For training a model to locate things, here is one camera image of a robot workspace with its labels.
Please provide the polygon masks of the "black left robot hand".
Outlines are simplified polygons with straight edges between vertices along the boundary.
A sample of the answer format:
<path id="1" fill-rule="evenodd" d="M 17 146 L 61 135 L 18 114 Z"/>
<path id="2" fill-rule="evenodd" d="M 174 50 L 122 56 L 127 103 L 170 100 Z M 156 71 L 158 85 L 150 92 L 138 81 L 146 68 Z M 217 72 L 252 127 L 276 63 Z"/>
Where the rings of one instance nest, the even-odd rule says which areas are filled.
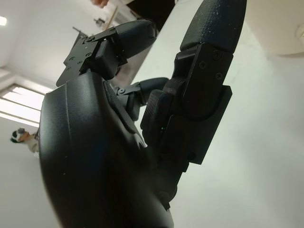
<path id="1" fill-rule="evenodd" d="M 232 96 L 223 82 L 242 30 L 244 0 L 204 0 L 171 79 L 112 87 L 118 67 L 157 37 L 148 19 L 78 38 L 45 95 L 39 157 L 64 228 L 172 228 L 170 201 L 201 164 Z"/>

